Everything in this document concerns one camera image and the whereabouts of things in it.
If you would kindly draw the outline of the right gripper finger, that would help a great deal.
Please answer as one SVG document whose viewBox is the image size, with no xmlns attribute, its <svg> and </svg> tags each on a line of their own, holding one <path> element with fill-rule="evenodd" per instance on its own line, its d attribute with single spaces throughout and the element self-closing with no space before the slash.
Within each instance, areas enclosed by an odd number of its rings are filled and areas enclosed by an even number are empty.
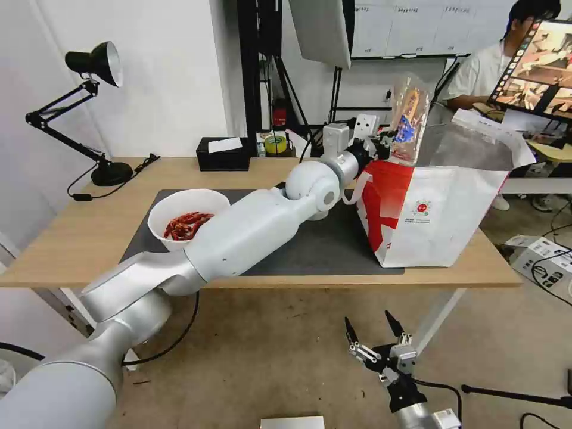
<svg viewBox="0 0 572 429">
<path fill-rule="evenodd" d="M 387 322 L 396 342 L 390 347 L 390 368 L 396 372 L 412 372 L 417 361 L 417 352 L 412 346 L 412 335 L 405 332 L 401 323 L 388 311 L 385 311 Z"/>
<path fill-rule="evenodd" d="M 344 324 L 346 327 L 346 338 L 349 344 L 350 354 L 362 363 L 377 363 L 381 359 L 381 355 L 359 342 L 357 334 L 348 317 L 344 318 Z"/>
</svg>

